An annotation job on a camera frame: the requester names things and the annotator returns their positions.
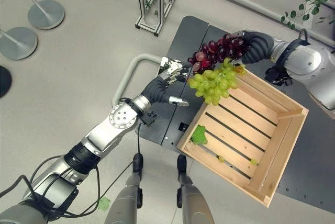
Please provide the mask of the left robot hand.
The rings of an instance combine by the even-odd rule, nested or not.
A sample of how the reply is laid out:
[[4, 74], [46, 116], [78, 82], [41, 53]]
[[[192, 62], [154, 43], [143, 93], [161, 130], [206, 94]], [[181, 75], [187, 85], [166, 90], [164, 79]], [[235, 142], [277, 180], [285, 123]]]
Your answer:
[[167, 88], [176, 81], [186, 81], [189, 69], [192, 67], [186, 62], [172, 62], [170, 66], [161, 72], [154, 80], [152, 80], [141, 92], [141, 96], [145, 97], [150, 104], [163, 103], [173, 104], [176, 106], [189, 106], [189, 102], [181, 98], [171, 96], [167, 93]]

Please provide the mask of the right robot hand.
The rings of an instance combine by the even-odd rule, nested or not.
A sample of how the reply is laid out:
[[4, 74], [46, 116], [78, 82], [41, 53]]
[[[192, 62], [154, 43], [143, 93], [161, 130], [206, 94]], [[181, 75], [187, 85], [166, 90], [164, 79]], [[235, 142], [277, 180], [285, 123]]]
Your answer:
[[227, 37], [228, 39], [242, 39], [249, 45], [246, 52], [235, 59], [235, 62], [243, 64], [254, 64], [269, 59], [275, 44], [273, 37], [257, 31], [244, 30], [231, 33]]

